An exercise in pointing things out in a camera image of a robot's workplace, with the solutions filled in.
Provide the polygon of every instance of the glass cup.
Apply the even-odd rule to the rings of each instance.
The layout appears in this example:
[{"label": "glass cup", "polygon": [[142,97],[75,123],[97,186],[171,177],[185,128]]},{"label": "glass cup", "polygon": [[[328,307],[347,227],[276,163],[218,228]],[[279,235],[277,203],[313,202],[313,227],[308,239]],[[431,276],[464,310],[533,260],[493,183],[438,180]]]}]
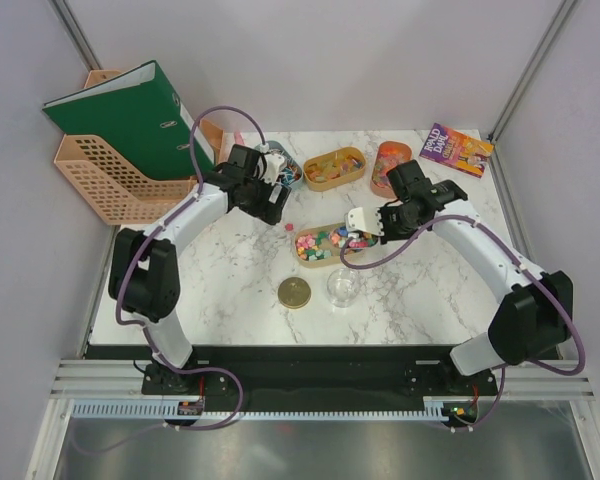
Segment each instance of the glass cup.
[{"label": "glass cup", "polygon": [[360,274],[349,268],[340,268],[329,275],[327,296],[336,307],[348,307],[360,293]]}]

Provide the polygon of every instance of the white marble surface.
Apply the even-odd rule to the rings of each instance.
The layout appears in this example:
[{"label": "white marble surface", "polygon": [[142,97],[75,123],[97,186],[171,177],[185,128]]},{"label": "white marble surface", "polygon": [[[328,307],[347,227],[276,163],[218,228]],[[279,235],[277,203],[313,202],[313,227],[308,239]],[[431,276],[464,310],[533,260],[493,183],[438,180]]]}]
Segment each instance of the white marble surface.
[{"label": "white marble surface", "polygon": [[[356,206],[380,206],[369,179],[378,145],[385,140],[408,144],[414,155],[428,132],[293,132],[271,133],[299,163],[344,146],[359,148],[368,165],[363,179],[324,193],[305,185],[287,202],[282,222],[275,227],[237,209],[209,226],[180,258],[182,293],[178,315],[194,344],[449,344],[484,331],[496,303],[482,279],[448,244],[433,233],[423,235],[389,264],[363,271],[362,291],[352,307],[333,307],[326,280],[338,266],[307,269],[292,256],[295,230],[342,221]],[[478,136],[476,131],[468,132]],[[245,135],[248,145],[254,135]],[[482,179],[421,159],[435,183],[455,180],[469,195],[485,221],[506,241],[509,236],[491,172]],[[377,246],[357,263],[377,260],[398,243]],[[308,305],[288,310],[278,303],[277,288],[285,278],[299,275],[312,289]],[[92,344],[144,344],[137,327],[120,327],[114,302],[103,295]]]}]

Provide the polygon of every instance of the green binder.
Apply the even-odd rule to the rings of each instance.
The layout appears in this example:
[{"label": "green binder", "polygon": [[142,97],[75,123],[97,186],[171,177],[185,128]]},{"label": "green binder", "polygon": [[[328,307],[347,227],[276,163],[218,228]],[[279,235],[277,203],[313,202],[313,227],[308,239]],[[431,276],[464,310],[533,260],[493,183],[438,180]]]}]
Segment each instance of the green binder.
[{"label": "green binder", "polygon": [[[149,178],[195,174],[189,155],[193,119],[156,61],[45,103],[43,111],[68,135],[102,137]],[[213,149],[199,129],[194,148],[202,171],[210,170]]]}]

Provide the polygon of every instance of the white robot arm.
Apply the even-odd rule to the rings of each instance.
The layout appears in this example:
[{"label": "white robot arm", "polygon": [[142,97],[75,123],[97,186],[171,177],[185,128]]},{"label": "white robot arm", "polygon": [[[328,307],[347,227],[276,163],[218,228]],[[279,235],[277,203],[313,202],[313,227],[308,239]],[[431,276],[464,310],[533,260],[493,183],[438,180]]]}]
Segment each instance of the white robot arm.
[{"label": "white robot arm", "polygon": [[[262,158],[267,166],[265,172],[259,173],[257,165]],[[169,364],[181,368],[192,356],[191,344],[175,310],[180,294],[178,256],[206,226],[234,206],[271,225],[278,223],[289,195],[286,187],[274,183],[283,163],[279,155],[263,156],[255,150],[234,146],[226,164],[205,174],[206,183],[198,201],[173,222],[164,225],[165,219],[180,206],[145,231],[124,229],[118,234],[109,281],[109,294],[115,299],[130,259],[147,238],[146,233],[161,228],[144,258],[149,260],[148,268],[135,268],[122,299],[123,309],[133,315],[131,321],[148,332],[154,352],[160,354],[158,361],[162,356]],[[480,215],[454,182],[446,180],[433,185],[416,161],[390,171],[389,180],[401,204],[387,204],[377,210],[353,209],[346,216],[348,230],[372,233],[384,244],[407,240],[431,221],[433,231],[476,269],[500,304],[487,332],[451,350],[446,360],[452,377],[471,376],[505,363],[516,365],[569,338],[569,330],[555,308],[528,276],[496,246],[492,237],[476,228],[481,222]],[[450,215],[460,220],[435,222]],[[562,272],[547,274],[518,252],[515,255],[517,263],[542,282],[571,315],[570,279]]]},{"label": "white robot arm", "polygon": [[401,204],[353,209],[346,216],[347,229],[354,235],[355,231],[377,235],[384,244],[409,239],[430,225],[480,274],[500,304],[487,332],[451,350],[447,360],[452,376],[517,365],[570,337],[558,311],[532,280],[546,287],[571,316],[573,284],[569,277],[561,271],[548,274],[508,247],[484,226],[460,187],[449,180],[432,184],[415,160],[394,168],[388,177]]},{"label": "white robot arm", "polygon": [[[144,255],[149,265],[135,267],[122,300],[123,310],[131,313],[127,322],[146,330],[158,361],[163,357],[170,365],[182,368],[192,354],[175,309],[180,295],[178,257],[202,230],[233,207],[270,225],[278,223],[289,195],[287,187],[275,183],[284,164],[284,157],[277,153],[263,154],[236,145],[226,163],[204,174],[201,194],[190,193],[144,230],[123,229],[116,237],[109,278],[109,294],[114,299],[135,252],[151,232],[160,232]],[[173,221],[166,221],[189,203]]]}]

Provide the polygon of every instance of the gold coin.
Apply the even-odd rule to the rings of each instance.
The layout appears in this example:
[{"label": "gold coin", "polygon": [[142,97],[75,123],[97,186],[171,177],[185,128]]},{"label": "gold coin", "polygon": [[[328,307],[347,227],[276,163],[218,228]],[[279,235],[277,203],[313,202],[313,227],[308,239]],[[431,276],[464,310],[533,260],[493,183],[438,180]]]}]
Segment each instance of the gold coin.
[{"label": "gold coin", "polygon": [[311,298],[311,287],[300,277],[290,277],[278,287],[278,300],[287,308],[304,307]]}]

